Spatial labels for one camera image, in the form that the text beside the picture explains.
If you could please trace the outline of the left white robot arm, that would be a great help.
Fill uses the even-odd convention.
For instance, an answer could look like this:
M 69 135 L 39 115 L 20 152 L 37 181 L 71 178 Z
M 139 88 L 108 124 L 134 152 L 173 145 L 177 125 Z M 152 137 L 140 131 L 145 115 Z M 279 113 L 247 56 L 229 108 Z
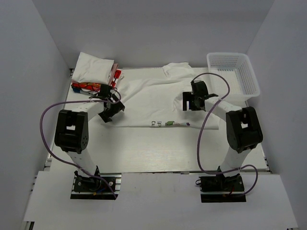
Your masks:
M 71 110 L 60 110 L 58 114 L 55 144 L 67 153 L 78 174 L 83 177 L 98 176 L 99 169 L 88 152 L 89 122 L 100 116 L 103 122 L 112 122 L 112 117 L 125 110 L 117 88 L 103 84 L 98 93 L 90 96 L 88 101 Z

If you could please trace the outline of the red printed t shirt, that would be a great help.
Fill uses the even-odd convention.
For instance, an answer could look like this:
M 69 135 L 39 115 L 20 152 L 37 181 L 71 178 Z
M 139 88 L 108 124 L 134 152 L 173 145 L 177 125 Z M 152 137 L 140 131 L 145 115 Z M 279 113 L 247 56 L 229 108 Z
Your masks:
M 109 86 L 112 89 L 116 88 L 117 83 L 123 77 L 123 71 L 121 69 L 117 69 L 113 76 L 109 79 Z M 84 94 L 84 95 L 93 95 L 100 92 L 100 83 L 75 83 L 71 84 L 71 88 L 74 93 Z

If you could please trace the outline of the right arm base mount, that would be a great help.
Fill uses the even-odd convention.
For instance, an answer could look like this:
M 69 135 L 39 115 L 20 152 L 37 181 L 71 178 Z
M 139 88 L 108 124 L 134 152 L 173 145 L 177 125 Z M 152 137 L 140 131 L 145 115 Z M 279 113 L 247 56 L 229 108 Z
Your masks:
M 200 176 L 196 186 L 200 187 L 202 203 L 246 202 L 245 188 L 239 171 L 226 177 L 225 173 Z

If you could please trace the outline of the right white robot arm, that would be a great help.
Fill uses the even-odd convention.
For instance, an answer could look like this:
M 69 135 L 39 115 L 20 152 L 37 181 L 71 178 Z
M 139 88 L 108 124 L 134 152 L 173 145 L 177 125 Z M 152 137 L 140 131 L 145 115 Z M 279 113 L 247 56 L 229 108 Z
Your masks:
M 206 116 L 201 125 L 197 140 L 197 162 L 202 172 L 211 175 L 224 175 L 231 177 L 239 174 L 247 155 L 263 141 L 256 110 L 249 107 L 240 107 L 224 101 L 217 94 L 208 93 L 203 81 L 192 81 L 191 91 L 183 92 L 183 111 L 205 111 Z M 226 138 L 228 151 L 224 161 L 217 171 L 206 171 L 200 163 L 201 136 L 210 114 L 214 114 L 226 123 Z

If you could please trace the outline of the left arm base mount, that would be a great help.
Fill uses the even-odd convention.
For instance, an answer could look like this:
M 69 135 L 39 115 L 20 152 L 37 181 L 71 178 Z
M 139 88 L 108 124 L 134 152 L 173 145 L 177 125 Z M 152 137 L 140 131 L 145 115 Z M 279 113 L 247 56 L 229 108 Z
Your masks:
M 101 179 L 84 177 L 74 172 L 70 199 L 79 200 L 116 200 L 121 186 L 121 174 L 98 175 Z

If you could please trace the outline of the white t shirt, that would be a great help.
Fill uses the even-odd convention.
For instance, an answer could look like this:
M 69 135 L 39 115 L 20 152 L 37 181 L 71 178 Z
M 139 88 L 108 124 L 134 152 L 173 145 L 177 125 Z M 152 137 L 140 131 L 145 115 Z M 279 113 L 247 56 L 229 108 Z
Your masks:
M 125 69 L 117 89 L 125 110 L 114 115 L 114 127 L 192 127 L 218 129 L 219 117 L 205 111 L 183 111 L 182 93 L 198 71 L 187 62 L 161 68 Z
M 114 60 L 102 59 L 81 52 L 72 75 L 72 81 L 107 84 L 113 64 Z

